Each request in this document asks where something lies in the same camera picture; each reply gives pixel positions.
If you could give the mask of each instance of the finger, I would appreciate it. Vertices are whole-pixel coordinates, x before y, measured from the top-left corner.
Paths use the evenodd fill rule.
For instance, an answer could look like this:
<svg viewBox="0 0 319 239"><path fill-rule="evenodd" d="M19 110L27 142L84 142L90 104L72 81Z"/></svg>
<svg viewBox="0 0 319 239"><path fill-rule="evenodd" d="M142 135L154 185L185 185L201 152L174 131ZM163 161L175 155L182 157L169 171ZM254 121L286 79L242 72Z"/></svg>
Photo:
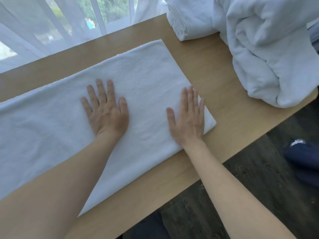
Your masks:
<svg viewBox="0 0 319 239"><path fill-rule="evenodd" d="M198 108L198 92L197 90L194 90L194 98L193 98L193 102L194 102L194 114L197 117L199 115L199 108Z"/></svg>
<svg viewBox="0 0 319 239"><path fill-rule="evenodd" d="M187 88L186 87L181 90L180 111L187 112Z"/></svg>
<svg viewBox="0 0 319 239"><path fill-rule="evenodd" d="M119 98L119 107L122 114L128 114L129 109L127 108L127 102L124 97Z"/></svg>
<svg viewBox="0 0 319 239"><path fill-rule="evenodd" d="M187 92L188 113L194 113L194 101L193 101L193 87L190 86Z"/></svg>
<svg viewBox="0 0 319 239"><path fill-rule="evenodd" d="M166 114L167 114L169 130L171 131L176 125L174 110L168 107L166 108Z"/></svg>
<svg viewBox="0 0 319 239"><path fill-rule="evenodd" d="M115 102L115 92L113 81L107 80L107 101Z"/></svg>
<svg viewBox="0 0 319 239"><path fill-rule="evenodd" d="M94 92L93 86L88 85L87 86L87 92L89 93L89 97L90 97L93 109L94 110L98 109L99 108L99 101L98 101L98 98L96 97L96 94Z"/></svg>
<svg viewBox="0 0 319 239"><path fill-rule="evenodd" d="M205 113L205 100L204 98L202 98L200 100L200 103L199 103L199 119L200 119L200 122L203 124L205 119L204 119L204 113Z"/></svg>
<svg viewBox="0 0 319 239"><path fill-rule="evenodd" d="M82 97L81 98L81 103L82 103L82 106L85 110L85 113L87 115L87 117L89 118L91 115L92 115L92 109L89 105L89 102L87 101L87 99L85 97Z"/></svg>
<svg viewBox="0 0 319 239"><path fill-rule="evenodd" d="M102 80L96 79L96 86L98 87L99 104L104 105L106 104L106 93Z"/></svg>

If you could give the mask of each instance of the left hand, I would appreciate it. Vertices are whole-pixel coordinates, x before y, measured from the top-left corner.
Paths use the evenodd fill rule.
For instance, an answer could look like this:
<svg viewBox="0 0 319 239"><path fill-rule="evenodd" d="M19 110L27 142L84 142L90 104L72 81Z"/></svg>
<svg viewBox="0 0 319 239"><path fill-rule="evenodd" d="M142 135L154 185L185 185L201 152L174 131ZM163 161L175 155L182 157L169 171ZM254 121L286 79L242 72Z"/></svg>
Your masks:
<svg viewBox="0 0 319 239"><path fill-rule="evenodd" d="M124 97L119 99L120 109L115 102L114 85L111 80L107 80L107 95L103 83L96 80L98 96L96 96L91 85L87 86L92 107L85 97L81 98L81 103L89 119L90 126L94 134L104 136L105 134L120 139L129 125L129 111Z"/></svg>

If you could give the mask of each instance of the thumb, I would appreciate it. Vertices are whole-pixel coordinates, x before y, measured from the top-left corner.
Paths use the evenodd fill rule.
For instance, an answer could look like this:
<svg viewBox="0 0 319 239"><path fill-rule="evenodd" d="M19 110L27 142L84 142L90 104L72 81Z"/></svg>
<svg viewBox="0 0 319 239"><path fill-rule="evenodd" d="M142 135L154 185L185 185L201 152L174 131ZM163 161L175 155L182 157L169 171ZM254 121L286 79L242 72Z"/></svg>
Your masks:
<svg viewBox="0 0 319 239"><path fill-rule="evenodd" d="M167 113L169 130L171 131L176 125L174 110L168 107L166 108L166 113Z"/></svg>

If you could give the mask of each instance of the hand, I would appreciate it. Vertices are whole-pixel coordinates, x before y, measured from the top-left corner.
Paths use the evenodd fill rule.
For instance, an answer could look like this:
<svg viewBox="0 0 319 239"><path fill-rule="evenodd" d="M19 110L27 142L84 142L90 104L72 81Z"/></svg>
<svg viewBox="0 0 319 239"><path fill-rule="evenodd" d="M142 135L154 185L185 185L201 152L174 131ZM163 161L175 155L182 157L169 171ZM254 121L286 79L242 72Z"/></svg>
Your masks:
<svg viewBox="0 0 319 239"><path fill-rule="evenodd" d="M120 139L129 125L129 111L126 100L124 97L119 99L120 109L118 109L115 103L113 82L107 80L107 96L100 79L96 80L96 85L99 98L97 98L93 87L91 85L87 86L93 109L91 109L85 97L81 98L92 131L97 137L107 134L114 136L115 139Z"/></svg>
<svg viewBox="0 0 319 239"><path fill-rule="evenodd" d="M184 88L181 92L180 112L177 123L172 108L167 108L167 120L169 131L173 139L183 148L203 140L204 136L204 99L201 99L198 105L198 93L190 86L187 90Z"/></svg>

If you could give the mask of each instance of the dark pants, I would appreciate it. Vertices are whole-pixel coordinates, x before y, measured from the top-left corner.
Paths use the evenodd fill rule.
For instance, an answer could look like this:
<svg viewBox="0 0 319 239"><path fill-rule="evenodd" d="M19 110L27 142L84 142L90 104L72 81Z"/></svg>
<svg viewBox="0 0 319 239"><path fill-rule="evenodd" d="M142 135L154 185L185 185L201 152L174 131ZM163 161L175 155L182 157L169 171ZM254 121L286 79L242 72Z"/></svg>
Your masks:
<svg viewBox="0 0 319 239"><path fill-rule="evenodd" d="M159 210L141 220L128 233L130 239L170 239Z"/></svg>
<svg viewBox="0 0 319 239"><path fill-rule="evenodd" d="M319 188L319 146L298 143L284 150L285 158L293 165L296 177Z"/></svg>

